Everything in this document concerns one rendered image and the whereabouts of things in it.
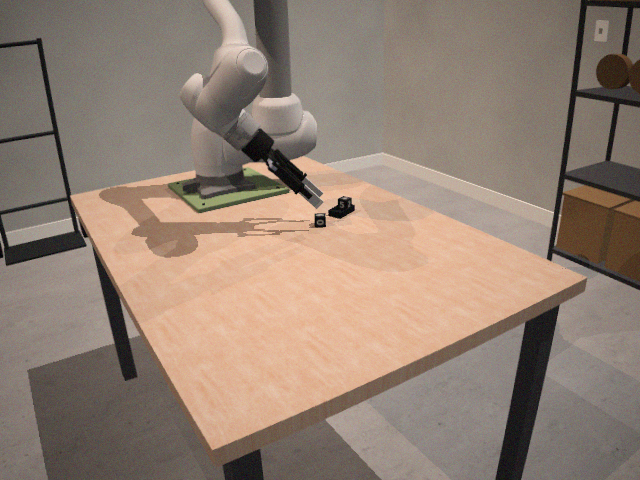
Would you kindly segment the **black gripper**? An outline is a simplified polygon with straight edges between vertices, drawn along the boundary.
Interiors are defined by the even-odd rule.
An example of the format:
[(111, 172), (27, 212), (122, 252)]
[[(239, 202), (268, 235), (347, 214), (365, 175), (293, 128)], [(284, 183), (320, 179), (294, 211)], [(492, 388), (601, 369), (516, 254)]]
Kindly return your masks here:
[(320, 198), (323, 192), (306, 177), (306, 173), (297, 168), (278, 149), (269, 149), (273, 144), (274, 140), (260, 128), (253, 139), (241, 151), (254, 162), (263, 159), (266, 165), (269, 166), (267, 169), (270, 172), (283, 181), (295, 194), (299, 193), (317, 209), (324, 202)]

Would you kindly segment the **black cube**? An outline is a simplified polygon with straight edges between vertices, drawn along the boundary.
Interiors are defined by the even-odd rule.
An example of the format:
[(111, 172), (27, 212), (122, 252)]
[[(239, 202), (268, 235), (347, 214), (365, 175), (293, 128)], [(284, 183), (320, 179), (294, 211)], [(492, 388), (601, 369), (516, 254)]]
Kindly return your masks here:
[(352, 198), (343, 196), (338, 199), (338, 209), (345, 210), (350, 206), (352, 206)]
[(315, 227), (326, 227), (326, 214), (315, 213), (314, 221), (315, 221)]

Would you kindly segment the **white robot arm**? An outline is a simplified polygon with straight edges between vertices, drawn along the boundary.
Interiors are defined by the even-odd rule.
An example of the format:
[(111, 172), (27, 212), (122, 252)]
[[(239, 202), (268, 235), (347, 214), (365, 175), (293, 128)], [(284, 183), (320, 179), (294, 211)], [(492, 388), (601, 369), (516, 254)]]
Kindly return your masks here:
[[(317, 123), (291, 89), (288, 0), (254, 0), (257, 49), (249, 46), (229, 0), (202, 1), (221, 28), (222, 45), (214, 52), (210, 76), (194, 74), (180, 92), (195, 117), (191, 147), (196, 171), (181, 189), (209, 199), (256, 188), (240, 165), (265, 161), (253, 162), (240, 149), (260, 128), (274, 140), (272, 149), (293, 160), (316, 147)], [(244, 108), (253, 100), (249, 114)]]

